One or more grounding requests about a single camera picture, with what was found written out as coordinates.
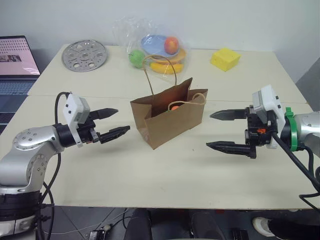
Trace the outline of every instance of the plastic bag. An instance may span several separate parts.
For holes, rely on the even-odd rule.
[[[124,47],[132,66],[142,69],[146,56],[164,56],[173,64],[178,81],[182,81],[189,49],[176,34],[150,20],[136,17],[117,20],[112,30],[117,44]],[[164,80],[173,78],[174,70],[163,57],[148,58],[145,65],[148,72]]]

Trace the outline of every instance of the orange component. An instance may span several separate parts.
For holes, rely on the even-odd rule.
[[[171,110],[176,110],[177,108],[179,108],[179,106],[173,106]]]
[[[265,128],[259,128],[259,129],[257,130],[257,132],[260,133],[260,134],[265,134],[266,131],[267,131],[267,130],[266,130]]]

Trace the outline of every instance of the metal plate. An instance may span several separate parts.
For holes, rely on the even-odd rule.
[[[86,39],[70,44],[62,53],[64,66],[75,72],[99,68],[107,59],[105,47],[98,41]]]

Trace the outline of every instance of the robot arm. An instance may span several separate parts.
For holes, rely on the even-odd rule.
[[[256,146],[266,145],[267,148],[277,147],[272,138],[272,131],[291,149],[301,150],[301,146],[311,148],[320,158],[320,112],[296,114],[291,108],[283,113],[279,97],[270,85],[252,94],[253,105],[245,109],[228,109],[213,113],[210,117],[223,121],[247,119],[247,129],[244,132],[245,144],[235,144],[233,141],[209,142],[206,145],[214,150],[227,154],[245,155],[252,159],[257,157]]]
[[[13,139],[10,152],[0,160],[0,238],[35,227],[41,207],[40,190],[53,155],[73,145],[104,144],[130,129],[117,127],[104,134],[95,131],[94,120],[117,112],[113,108],[90,111],[84,98],[70,93],[63,109],[66,125],[28,128]]]

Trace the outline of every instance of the banana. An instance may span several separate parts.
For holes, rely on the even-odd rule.
[[[175,73],[180,73],[184,69],[184,65],[181,63],[173,64]],[[174,74],[174,70],[171,65],[164,65],[157,62],[151,62],[150,68],[159,74]]]

